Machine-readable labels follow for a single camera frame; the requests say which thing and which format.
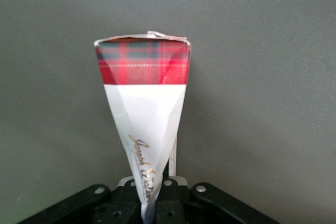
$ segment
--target folded paper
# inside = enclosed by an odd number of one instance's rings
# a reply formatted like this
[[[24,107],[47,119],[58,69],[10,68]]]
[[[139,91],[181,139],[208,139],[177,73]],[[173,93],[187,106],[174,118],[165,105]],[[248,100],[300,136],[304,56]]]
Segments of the folded paper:
[[[142,219],[152,223],[162,173],[179,128],[190,43],[184,37],[150,31],[97,40],[95,48]]]

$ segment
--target metal screw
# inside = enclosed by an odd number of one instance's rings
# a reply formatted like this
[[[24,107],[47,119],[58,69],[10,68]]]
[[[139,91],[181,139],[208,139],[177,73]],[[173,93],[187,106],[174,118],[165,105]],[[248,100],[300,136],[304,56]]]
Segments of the metal screw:
[[[170,180],[165,180],[164,182],[163,182],[163,184],[165,185],[165,186],[171,186],[173,183],[170,181]]]
[[[204,186],[197,186],[196,187],[196,191],[198,191],[199,193],[203,193],[206,191],[205,187]]]
[[[96,189],[96,190],[94,191],[94,194],[101,194],[103,191],[105,191],[105,188],[103,188],[103,187],[99,187],[98,189]]]

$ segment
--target black plastic mount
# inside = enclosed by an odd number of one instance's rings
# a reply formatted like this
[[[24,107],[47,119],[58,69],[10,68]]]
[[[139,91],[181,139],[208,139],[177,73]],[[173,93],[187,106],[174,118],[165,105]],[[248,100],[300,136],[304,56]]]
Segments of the black plastic mount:
[[[93,185],[19,224],[142,224],[134,180],[114,191]],[[156,224],[279,224],[208,183],[189,189],[167,178],[156,201]]]

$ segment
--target red plaid band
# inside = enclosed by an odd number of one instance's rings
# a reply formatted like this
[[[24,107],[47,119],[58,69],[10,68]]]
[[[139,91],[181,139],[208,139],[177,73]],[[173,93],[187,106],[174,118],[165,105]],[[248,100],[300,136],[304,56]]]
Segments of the red plaid band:
[[[102,42],[96,48],[104,84],[186,84],[190,47],[170,40]]]

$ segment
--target gray background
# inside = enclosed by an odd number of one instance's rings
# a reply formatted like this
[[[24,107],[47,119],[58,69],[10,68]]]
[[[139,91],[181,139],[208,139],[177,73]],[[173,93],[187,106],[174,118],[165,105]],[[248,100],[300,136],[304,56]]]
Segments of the gray background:
[[[336,0],[0,0],[0,223],[130,175],[93,41],[187,36],[177,173],[336,221]]]

